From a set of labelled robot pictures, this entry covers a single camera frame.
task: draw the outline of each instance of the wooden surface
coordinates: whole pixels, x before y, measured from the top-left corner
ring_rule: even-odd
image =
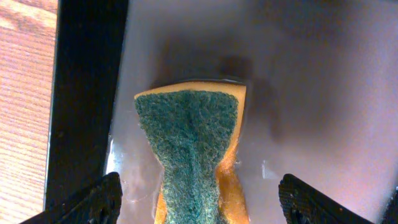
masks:
[[[0,223],[42,211],[57,0],[0,0]]]

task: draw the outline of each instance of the shiny surface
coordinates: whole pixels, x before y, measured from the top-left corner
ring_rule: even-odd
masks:
[[[119,223],[153,222],[161,180],[134,95],[201,78],[181,68],[230,55],[249,65],[234,75],[251,89],[237,171],[251,223],[284,222],[277,186],[285,173],[381,218],[398,185],[398,6],[247,2],[130,4],[107,170],[121,174]]]

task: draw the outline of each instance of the black metal bar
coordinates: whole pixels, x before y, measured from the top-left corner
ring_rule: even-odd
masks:
[[[128,0],[58,6],[46,209],[103,175]]]

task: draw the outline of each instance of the yellow sponge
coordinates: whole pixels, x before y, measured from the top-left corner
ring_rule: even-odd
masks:
[[[186,82],[169,86],[156,88],[145,91],[134,97],[161,93],[173,93],[178,91],[210,91],[222,92],[234,96],[238,101],[238,115],[236,125],[231,135],[229,147],[216,168],[216,182],[220,189],[220,197],[218,206],[229,224],[246,224],[249,223],[246,204],[244,201],[243,190],[239,183],[238,177],[234,173],[234,163],[236,162],[236,150],[239,141],[239,132],[241,129],[244,100],[246,97],[246,87],[232,83],[216,83],[216,82]],[[167,216],[167,205],[163,198],[162,189],[160,190],[157,210],[155,216],[155,224],[164,224]]]

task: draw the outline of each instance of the kitchen sponge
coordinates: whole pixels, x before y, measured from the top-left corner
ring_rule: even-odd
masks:
[[[164,167],[155,223],[249,223],[233,172],[246,87],[188,82],[135,96]]]

